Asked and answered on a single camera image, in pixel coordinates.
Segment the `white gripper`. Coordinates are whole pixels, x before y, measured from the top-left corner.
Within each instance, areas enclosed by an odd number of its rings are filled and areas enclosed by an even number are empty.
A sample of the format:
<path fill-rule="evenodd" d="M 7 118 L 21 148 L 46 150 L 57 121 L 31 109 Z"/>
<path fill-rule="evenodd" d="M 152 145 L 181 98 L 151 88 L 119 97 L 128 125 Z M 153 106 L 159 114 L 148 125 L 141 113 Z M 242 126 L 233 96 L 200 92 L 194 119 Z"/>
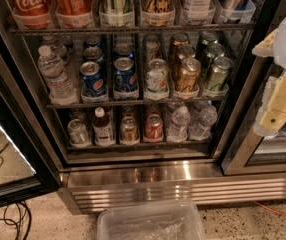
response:
<path fill-rule="evenodd" d="M 268 34 L 263 41 L 252 49 L 259 57 L 273 57 L 274 62 L 286 69 L 286 17 L 278 29 Z M 262 105 L 259 108 L 253 131 L 265 137 L 277 133 L 286 122 L 286 74 L 280 77 L 270 76 L 266 82 Z"/>

